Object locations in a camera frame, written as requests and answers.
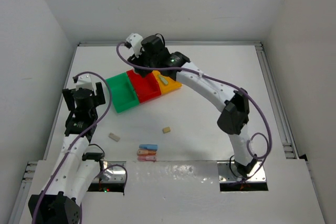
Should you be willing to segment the green highlighter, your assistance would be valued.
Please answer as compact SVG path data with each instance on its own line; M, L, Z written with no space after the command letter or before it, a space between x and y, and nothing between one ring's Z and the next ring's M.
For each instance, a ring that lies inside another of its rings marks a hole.
M166 78L162 75L158 75L159 80L162 82L163 85L167 86L169 82L166 80Z

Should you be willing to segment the long grey eraser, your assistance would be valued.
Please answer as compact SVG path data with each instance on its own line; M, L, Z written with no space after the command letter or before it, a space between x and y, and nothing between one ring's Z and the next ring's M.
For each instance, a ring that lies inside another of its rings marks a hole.
M113 133L109 133L108 137L116 142L120 141L120 137Z

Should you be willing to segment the small beige eraser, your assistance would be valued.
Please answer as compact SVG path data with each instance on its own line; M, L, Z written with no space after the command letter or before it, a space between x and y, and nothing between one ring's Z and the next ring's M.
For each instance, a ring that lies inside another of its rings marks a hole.
M170 132L171 131L171 129L170 129L170 127L165 127L165 128L163 128L163 133L165 134L165 133L168 133L168 132Z

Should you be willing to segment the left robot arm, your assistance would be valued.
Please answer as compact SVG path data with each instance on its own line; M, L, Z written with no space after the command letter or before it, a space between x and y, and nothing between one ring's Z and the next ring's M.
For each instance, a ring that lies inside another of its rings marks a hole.
M97 127L97 107L106 102L102 84L78 84L62 94L69 110L65 136L49 181L28 201L32 223L79 223L81 201L100 172L101 158L86 149Z

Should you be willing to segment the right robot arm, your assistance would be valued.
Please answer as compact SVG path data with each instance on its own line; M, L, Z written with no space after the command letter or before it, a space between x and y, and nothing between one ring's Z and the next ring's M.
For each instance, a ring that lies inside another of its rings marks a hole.
M237 172L246 178L257 163L247 149L247 97L241 91L204 78L199 68L186 55L178 51L170 53L157 35L143 38L139 34L131 34L125 45L133 49L134 54L128 58L128 62L136 65L135 72L140 76L145 77L151 68L155 68L161 75L193 89L216 107L220 112L217 125L228 134Z

